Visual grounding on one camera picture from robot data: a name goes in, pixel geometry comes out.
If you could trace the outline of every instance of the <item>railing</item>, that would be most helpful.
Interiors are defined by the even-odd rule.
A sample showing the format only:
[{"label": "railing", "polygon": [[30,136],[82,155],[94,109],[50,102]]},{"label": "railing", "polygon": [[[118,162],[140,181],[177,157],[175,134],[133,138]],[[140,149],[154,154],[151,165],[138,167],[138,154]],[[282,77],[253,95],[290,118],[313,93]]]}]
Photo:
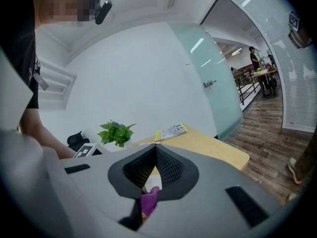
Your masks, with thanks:
[{"label": "railing", "polygon": [[[252,92],[254,91],[256,93],[256,88],[260,85],[258,84],[257,86],[255,86],[254,82],[256,82],[258,79],[257,78],[252,78],[251,75],[251,69],[245,70],[241,73],[235,74],[234,80],[236,81],[236,85],[239,88],[239,97],[240,97],[240,102],[242,103],[242,105],[244,105],[244,100],[247,99],[249,97],[250,94],[252,94]],[[252,85],[246,89],[244,92],[242,92],[242,88],[244,88],[246,85],[250,84],[250,82],[252,83]],[[246,96],[243,97],[243,95],[251,88],[253,87],[253,90]]]}]

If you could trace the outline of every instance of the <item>wooden floor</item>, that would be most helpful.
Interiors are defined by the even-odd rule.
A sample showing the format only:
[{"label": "wooden floor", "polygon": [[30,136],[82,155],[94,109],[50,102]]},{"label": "wooden floor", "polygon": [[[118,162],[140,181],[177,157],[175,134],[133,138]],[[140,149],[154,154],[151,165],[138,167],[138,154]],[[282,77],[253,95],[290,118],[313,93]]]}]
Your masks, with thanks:
[{"label": "wooden floor", "polygon": [[262,92],[257,95],[244,111],[242,124],[225,142],[250,155],[243,172],[285,204],[290,193],[299,193],[305,186],[294,183],[288,159],[298,158],[313,134],[282,129],[282,116],[282,92],[278,84],[277,97],[263,97]]}]

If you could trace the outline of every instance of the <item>gray device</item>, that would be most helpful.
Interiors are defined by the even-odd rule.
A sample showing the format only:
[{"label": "gray device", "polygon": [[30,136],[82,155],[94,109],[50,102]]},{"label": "gray device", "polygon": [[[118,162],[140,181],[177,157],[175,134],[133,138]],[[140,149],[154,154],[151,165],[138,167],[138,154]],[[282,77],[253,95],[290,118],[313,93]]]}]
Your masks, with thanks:
[{"label": "gray device", "polygon": [[[230,164],[176,147],[151,144],[59,160],[53,149],[16,131],[0,131],[0,139],[7,192],[52,237],[236,237],[280,208]],[[142,187],[154,166],[163,189],[142,224]]]}]

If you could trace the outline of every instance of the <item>glass door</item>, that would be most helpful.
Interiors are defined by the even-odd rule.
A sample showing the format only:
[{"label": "glass door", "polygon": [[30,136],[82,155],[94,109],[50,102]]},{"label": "glass door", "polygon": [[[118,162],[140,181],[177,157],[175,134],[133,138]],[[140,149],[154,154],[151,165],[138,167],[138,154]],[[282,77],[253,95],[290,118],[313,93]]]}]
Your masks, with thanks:
[{"label": "glass door", "polygon": [[190,57],[202,85],[207,85],[205,93],[211,104],[218,138],[224,140],[243,119],[238,91],[226,59],[201,25],[169,23],[169,26]]}]

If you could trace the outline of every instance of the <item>desk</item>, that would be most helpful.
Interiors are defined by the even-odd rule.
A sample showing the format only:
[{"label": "desk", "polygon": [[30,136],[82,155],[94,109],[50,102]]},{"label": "desk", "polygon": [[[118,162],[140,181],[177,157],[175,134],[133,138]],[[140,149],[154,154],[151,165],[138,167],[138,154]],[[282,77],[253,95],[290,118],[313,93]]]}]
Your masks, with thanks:
[{"label": "desk", "polygon": [[[162,145],[175,146],[195,153],[210,156],[219,160],[223,160],[238,170],[243,170],[249,161],[249,154],[242,152],[226,143],[219,141],[213,137],[207,136],[200,131],[184,124],[188,132],[180,136],[170,138],[161,142]],[[141,140],[133,144],[138,147],[140,144],[153,143],[154,136]],[[159,175],[156,167],[152,175]]]},{"label": "desk", "polygon": [[276,96],[276,91],[275,91],[275,86],[273,84],[273,73],[277,72],[277,69],[275,70],[272,70],[272,71],[268,71],[266,73],[263,73],[263,74],[257,74],[257,75],[252,75],[252,78],[259,78],[259,83],[260,83],[260,86],[261,86],[261,89],[262,89],[262,92],[263,92],[263,97],[265,96],[265,91],[264,91],[264,86],[263,86],[263,82],[262,82],[262,79],[261,79],[261,76],[266,76],[267,77],[267,84],[269,84],[269,77],[271,78],[271,82],[272,82],[272,89],[273,89],[273,95]]}]

